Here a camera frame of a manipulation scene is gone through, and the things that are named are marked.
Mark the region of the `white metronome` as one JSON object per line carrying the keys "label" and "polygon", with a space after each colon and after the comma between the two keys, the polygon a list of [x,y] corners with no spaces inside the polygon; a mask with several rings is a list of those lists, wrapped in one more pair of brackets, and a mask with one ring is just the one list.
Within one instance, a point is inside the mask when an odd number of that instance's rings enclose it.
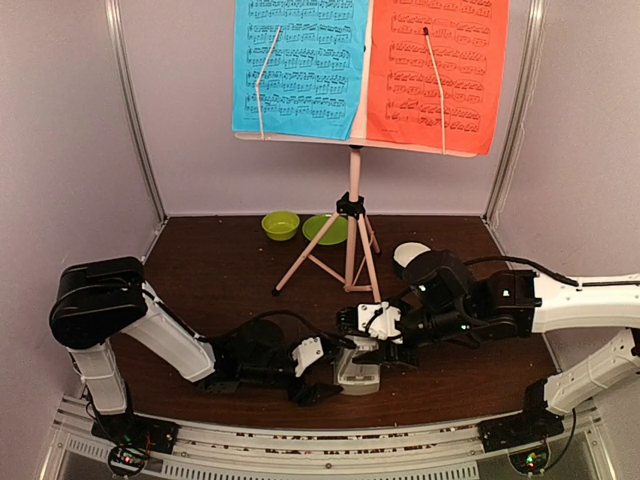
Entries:
{"label": "white metronome", "polygon": [[379,391],[380,365],[374,363],[360,364],[357,360],[366,354],[376,353],[378,343],[370,338],[348,336],[356,347],[343,348],[333,365],[334,384],[342,388],[341,393],[347,396],[365,396]]}

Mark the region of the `pink music stand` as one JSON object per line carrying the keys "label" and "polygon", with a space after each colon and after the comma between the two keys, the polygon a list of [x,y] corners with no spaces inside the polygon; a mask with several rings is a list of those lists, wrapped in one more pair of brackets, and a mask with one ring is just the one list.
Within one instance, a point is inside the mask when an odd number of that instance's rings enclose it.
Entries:
{"label": "pink music stand", "polygon": [[308,144],[344,145],[349,149],[350,185],[336,202],[319,232],[299,254],[287,272],[274,286],[273,295],[279,295],[305,261],[311,261],[338,280],[347,292],[369,292],[374,300],[381,299],[375,256],[381,250],[367,217],[364,200],[360,195],[362,150],[365,147],[388,148],[391,144],[372,141],[367,137],[367,92],[372,46],[372,18],[374,4],[369,4],[365,34],[365,55],[362,74],[360,104],[352,125],[350,137],[345,141],[300,137],[292,135],[236,133],[240,140],[261,142],[297,142]]}

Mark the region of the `red paper sheet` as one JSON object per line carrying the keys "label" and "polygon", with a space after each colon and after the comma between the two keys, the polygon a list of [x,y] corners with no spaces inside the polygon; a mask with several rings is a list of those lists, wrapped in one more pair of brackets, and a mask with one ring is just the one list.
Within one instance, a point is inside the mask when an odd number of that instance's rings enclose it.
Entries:
{"label": "red paper sheet", "polygon": [[439,154],[486,155],[499,109],[509,2],[377,1],[367,137]]}

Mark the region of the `blue paper sheet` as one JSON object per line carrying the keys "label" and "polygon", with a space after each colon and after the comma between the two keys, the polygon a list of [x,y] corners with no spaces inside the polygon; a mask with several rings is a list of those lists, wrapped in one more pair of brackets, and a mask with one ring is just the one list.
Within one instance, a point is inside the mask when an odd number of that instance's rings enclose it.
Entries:
{"label": "blue paper sheet", "polygon": [[233,131],[347,140],[360,104],[368,13],[366,1],[237,2]]}

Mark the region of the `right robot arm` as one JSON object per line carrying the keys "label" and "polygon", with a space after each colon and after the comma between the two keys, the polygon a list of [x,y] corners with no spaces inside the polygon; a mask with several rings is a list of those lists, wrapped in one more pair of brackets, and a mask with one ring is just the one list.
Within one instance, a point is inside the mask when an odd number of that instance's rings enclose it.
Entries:
{"label": "right robot arm", "polygon": [[638,275],[574,279],[528,259],[516,262],[517,270],[477,280],[471,262],[449,250],[402,244],[394,266],[418,307],[384,302],[371,318],[358,321],[362,332],[406,350],[463,337],[480,342],[580,328],[618,330],[586,359],[530,385],[521,412],[479,423],[485,452],[561,434],[564,418],[579,404],[639,371]]}

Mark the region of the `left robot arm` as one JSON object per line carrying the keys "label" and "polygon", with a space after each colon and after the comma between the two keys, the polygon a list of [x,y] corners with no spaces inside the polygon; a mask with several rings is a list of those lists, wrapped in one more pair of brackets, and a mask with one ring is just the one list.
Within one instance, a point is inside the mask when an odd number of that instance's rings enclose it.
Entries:
{"label": "left robot arm", "polygon": [[311,336],[286,345],[282,329],[271,320],[274,315],[268,311],[221,336],[203,336],[159,298],[141,261],[125,256],[66,268],[49,326],[88,390],[93,434],[111,441],[116,455],[131,467],[153,452],[171,452],[178,427],[134,413],[111,338],[119,333],[133,338],[210,394],[257,385],[285,390],[298,406],[339,394],[336,385],[308,384],[305,372],[354,342],[311,326]]}

